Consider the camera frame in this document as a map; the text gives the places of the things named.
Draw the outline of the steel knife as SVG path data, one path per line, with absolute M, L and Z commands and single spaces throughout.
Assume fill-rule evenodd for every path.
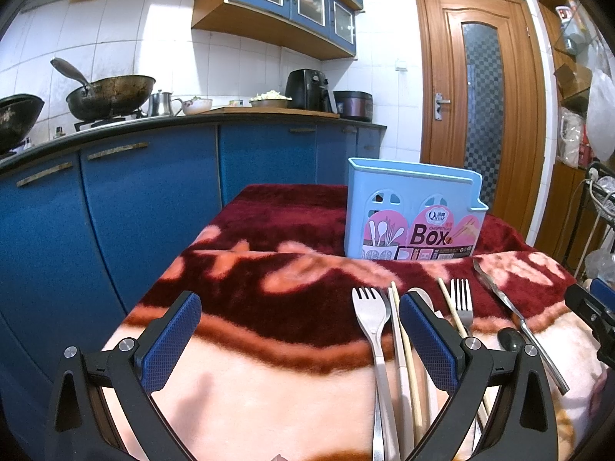
M 555 381 L 555 385 L 557 385 L 560 394 L 566 395 L 566 393 L 569 392 L 569 386 L 566 380 L 564 379 L 562 373 L 559 371 L 559 368 L 552 361 L 552 358 L 550 358 L 550 356 L 547 354 L 545 348 L 543 348 L 543 345 L 540 344 L 534 332 L 530 330 L 530 327 L 527 324 L 527 319 L 516 308 L 516 306 L 509 299 L 509 297 L 497 286 L 495 281 L 482 269 L 479 262 L 473 259 L 472 264 L 473 264 L 473 268 L 476 272 L 477 277 L 479 277 L 480 282 L 482 282 L 483 285 L 485 285 L 486 288 L 490 290 L 490 292 L 493 292 L 494 295 L 496 295 L 499 298 L 499 301 L 502 304 L 504 304 L 505 307 L 507 307 L 508 310 L 510 310 L 515 315 L 515 317 L 518 318 L 519 320 L 518 325 L 519 325 L 519 329 L 521 330 L 522 334 L 530 341 L 530 343 L 535 348 L 537 348 L 540 354 L 540 357 L 544 365 L 546 366 L 549 376 L 551 376 L 552 380 Z

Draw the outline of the dark spoon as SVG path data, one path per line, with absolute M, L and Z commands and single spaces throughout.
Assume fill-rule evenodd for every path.
M 525 346 L 522 335 L 513 328 L 503 328 L 497 332 L 497 340 L 504 351 L 518 353 Z

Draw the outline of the beige plastic spoon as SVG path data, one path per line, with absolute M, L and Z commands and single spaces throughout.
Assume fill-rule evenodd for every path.
M 418 292 L 418 295 L 422 298 L 423 302 L 429 306 L 430 310 L 435 313 L 436 317 L 443 318 L 443 314 L 440 310 L 436 310 L 434 304 L 432 304 L 432 299 L 424 289 L 420 287 L 413 287 L 415 292 Z M 426 367 L 423 367 L 423 374 L 425 380 L 425 396 L 427 402 L 427 419 L 425 421 L 425 430 L 429 430 L 429 427 L 432 425 L 436 417 L 440 412 L 440 406 L 438 401 L 438 388 L 432 381 L 429 373 L 426 370 Z

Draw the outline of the small steel fork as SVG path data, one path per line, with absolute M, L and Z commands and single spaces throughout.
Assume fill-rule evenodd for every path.
M 454 309 L 457 311 L 467 333 L 470 334 L 474 320 L 474 310 L 469 280 L 452 279 L 450 281 L 450 294 L 452 302 L 454 302 Z

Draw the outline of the large steel fork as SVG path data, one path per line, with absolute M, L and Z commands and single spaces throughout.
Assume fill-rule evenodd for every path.
M 371 345 L 374 363 L 375 383 L 378 394 L 379 411 L 382 417 L 385 459 L 399 460 L 400 447 L 397 437 L 395 414 L 387 376 L 386 360 L 382 349 L 382 330 L 388 320 L 387 309 L 382 296 L 368 288 L 351 291 L 352 305 L 357 322 Z

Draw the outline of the blue kitchen base cabinets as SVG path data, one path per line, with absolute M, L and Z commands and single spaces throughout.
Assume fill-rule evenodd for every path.
M 1 166 L 1 411 L 44 456 L 67 345 L 99 348 L 231 201 L 255 250 L 344 251 L 348 160 L 382 126 L 280 116 L 138 120 L 74 133 Z

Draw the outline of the white plastic bag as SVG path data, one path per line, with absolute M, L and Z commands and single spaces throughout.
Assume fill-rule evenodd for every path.
M 614 82 L 602 70 L 592 72 L 586 128 L 595 156 L 607 161 L 614 153 Z

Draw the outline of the light blue utensil holder box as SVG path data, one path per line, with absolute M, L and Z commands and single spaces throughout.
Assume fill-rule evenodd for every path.
M 429 163 L 351 157 L 344 252 L 368 260 L 448 260 L 474 252 L 489 206 L 483 177 Z

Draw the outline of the wooden door with glass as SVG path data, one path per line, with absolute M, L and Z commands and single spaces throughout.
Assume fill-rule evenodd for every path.
M 474 170 L 480 197 L 530 230 L 545 144 L 545 85 L 523 0 L 417 0 L 423 68 L 421 159 Z M 434 119 L 434 95 L 451 105 Z

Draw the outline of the dark rice cooker pot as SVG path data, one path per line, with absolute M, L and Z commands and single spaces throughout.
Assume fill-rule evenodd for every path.
M 361 91 L 335 91 L 338 114 L 343 119 L 370 123 L 373 119 L 373 97 Z

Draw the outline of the dark wok at left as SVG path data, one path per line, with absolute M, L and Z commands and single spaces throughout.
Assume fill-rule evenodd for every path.
M 2 154 L 21 145 L 37 122 L 45 102 L 38 96 L 16 94 L 0 101 L 0 150 Z

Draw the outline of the steel kettle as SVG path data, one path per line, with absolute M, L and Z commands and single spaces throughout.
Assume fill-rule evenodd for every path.
M 178 102 L 179 107 L 173 108 L 173 103 Z M 171 92 L 158 90 L 148 98 L 147 116 L 152 117 L 176 117 L 183 110 L 183 101 L 174 98 Z

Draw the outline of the wooden cutting board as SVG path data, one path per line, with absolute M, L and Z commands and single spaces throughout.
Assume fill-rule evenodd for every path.
M 338 113 L 327 113 L 326 111 L 297 109 L 287 107 L 248 107 L 248 106 L 224 106 L 206 111 L 208 116 L 221 116 L 221 114 L 250 114 L 256 116 L 299 116 L 323 119 L 338 119 Z

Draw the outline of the bowl of white food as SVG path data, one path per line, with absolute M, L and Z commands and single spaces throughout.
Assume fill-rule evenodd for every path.
M 262 94 L 256 94 L 254 97 L 249 99 L 249 103 L 252 107 L 286 108 L 291 102 L 291 97 L 287 97 L 275 90 L 270 90 Z

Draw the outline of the blue glass wall cabinet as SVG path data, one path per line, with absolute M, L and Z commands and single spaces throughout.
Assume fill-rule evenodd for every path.
M 335 60 L 356 55 L 360 10 L 363 0 L 194 0 L 192 27 Z

